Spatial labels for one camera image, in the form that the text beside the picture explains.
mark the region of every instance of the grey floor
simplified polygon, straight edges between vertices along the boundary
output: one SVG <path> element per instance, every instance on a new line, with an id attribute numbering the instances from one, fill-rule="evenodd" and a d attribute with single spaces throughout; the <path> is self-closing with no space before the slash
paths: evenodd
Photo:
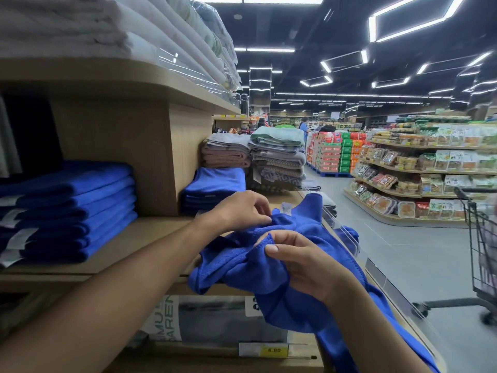
<path id="1" fill-rule="evenodd" d="M 320 177 L 306 167 L 338 208 L 342 225 L 359 233 L 364 253 L 411 302 L 472 297 L 467 229 L 383 224 L 343 195 L 349 178 Z M 497 329 L 479 321 L 481 307 L 432 309 L 417 324 L 444 357 L 451 373 L 495 373 Z"/>

